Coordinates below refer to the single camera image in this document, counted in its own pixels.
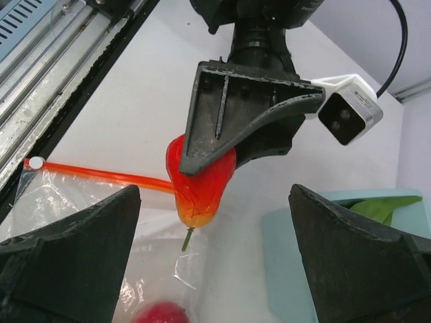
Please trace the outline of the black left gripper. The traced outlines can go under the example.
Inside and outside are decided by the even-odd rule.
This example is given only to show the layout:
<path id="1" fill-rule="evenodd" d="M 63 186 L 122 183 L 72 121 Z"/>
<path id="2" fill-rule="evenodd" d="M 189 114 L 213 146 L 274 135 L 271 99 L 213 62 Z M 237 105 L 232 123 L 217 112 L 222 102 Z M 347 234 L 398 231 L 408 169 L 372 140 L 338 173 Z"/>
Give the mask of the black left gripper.
<path id="1" fill-rule="evenodd" d="M 306 115 L 317 113 L 325 98 L 323 87 L 296 74 L 285 28 L 238 20 L 228 62 L 197 66 L 180 172 L 194 176 L 230 149 L 236 168 L 287 155 Z"/>

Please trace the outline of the green fake leafy vegetable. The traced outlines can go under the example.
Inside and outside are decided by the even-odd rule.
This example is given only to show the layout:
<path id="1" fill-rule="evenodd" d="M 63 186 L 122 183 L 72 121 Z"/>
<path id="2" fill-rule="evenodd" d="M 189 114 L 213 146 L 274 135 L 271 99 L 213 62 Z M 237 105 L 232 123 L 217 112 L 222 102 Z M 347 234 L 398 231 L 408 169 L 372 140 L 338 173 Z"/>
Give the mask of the green fake leafy vegetable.
<path id="1" fill-rule="evenodd" d="M 367 199 L 352 205 L 350 210 L 379 223 L 391 226 L 395 210 L 420 201 L 422 201 L 421 196 L 394 196 L 381 199 Z"/>

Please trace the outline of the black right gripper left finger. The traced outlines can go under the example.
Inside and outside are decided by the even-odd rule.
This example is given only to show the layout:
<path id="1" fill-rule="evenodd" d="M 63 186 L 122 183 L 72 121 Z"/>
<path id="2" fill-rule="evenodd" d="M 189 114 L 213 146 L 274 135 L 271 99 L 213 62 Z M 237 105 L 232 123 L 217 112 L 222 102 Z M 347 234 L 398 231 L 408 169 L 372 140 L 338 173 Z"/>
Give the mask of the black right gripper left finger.
<path id="1" fill-rule="evenodd" d="M 141 208 L 129 185 L 1 243 L 2 322 L 111 322 Z"/>

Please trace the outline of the red fake apple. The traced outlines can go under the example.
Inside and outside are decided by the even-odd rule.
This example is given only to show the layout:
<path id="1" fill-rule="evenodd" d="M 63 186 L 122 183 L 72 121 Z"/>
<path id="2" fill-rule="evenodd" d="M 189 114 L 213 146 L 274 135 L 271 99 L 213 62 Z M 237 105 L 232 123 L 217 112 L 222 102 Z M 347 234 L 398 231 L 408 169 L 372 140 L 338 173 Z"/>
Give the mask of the red fake apple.
<path id="1" fill-rule="evenodd" d="M 131 321 L 132 323 L 189 323 L 184 308 L 171 301 L 159 301 L 145 306 Z"/>

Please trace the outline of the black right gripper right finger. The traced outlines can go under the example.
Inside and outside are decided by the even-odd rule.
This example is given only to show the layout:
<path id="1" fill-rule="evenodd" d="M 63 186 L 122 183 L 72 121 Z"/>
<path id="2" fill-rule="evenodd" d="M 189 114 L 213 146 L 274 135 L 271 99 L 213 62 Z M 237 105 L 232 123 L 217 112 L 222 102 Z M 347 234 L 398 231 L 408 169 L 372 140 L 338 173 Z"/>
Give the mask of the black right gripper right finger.
<path id="1" fill-rule="evenodd" d="M 430 240 L 299 184 L 289 204 L 319 322 L 429 322 Z"/>

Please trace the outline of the clear zip top bag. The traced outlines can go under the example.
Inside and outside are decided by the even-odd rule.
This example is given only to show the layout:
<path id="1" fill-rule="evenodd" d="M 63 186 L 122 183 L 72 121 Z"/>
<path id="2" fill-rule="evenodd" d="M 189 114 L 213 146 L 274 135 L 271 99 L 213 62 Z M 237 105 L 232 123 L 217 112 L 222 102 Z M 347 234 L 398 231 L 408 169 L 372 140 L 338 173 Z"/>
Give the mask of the clear zip top bag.
<path id="1" fill-rule="evenodd" d="M 171 303 L 201 313 L 208 241 L 183 250 L 169 182 L 24 161 L 2 229 L 2 322 L 132 322 Z"/>

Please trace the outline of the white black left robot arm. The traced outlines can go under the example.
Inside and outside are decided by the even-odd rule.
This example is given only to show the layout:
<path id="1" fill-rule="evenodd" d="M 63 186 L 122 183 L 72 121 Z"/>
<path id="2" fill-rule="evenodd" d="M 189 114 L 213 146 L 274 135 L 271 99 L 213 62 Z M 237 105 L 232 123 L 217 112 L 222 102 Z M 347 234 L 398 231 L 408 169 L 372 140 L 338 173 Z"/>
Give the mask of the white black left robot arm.
<path id="1" fill-rule="evenodd" d="M 325 101 L 323 87 L 297 74 L 286 31 L 302 26 L 319 1 L 193 1 L 209 33 L 232 24 L 226 60 L 198 64 L 179 170 L 194 176 L 229 150 L 236 164 L 285 155 Z"/>

